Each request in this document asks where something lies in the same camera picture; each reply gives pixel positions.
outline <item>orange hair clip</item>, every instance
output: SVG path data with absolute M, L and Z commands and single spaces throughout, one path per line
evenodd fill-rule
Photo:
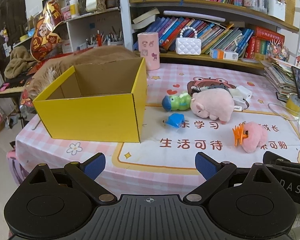
M 238 140 L 240 145 L 242 145 L 242 140 L 245 138 L 248 138 L 248 134 L 243 132 L 243 124 L 240 123 L 239 126 L 235 126 L 234 129 L 232 129 L 234 134 L 234 146 L 238 145 Z

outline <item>tile floor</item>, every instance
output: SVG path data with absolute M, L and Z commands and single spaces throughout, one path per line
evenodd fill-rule
M 16 124 L 11 130 L 4 129 L 0 133 L 0 240 L 8 239 L 9 228 L 3 216 L 6 202 L 17 189 L 6 160 L 7 152 L 11 150 L 10 142 L 14 141 L 21 131 L 21 124 Z

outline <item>pink cylinder container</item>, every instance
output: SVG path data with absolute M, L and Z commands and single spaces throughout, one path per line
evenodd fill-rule
M 158 33 L 139 33 L 138 44 L 140 57 L 146 59 L 147 70 L 156 70 L 160 67 Z

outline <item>white handbag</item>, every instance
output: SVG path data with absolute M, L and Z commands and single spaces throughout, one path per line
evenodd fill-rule
M 194 31 L 194 38 L 183 38 L 186 30 Z M 180 37 L 176 39 L 176 53 L 179 55 L 200 55 L 201 40 L 197 38 L 197 31 L 193 27 L 184 27 L 180 31 Z

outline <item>green toy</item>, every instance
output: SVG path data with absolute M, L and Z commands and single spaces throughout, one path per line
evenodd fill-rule
M 187 110 L 190 108 L 191 98 L 192 97 L 186 92 L 179 96 L 165 96 L 164 99 L 162 99 L 162 107 L 168 112 L 175 110 Z

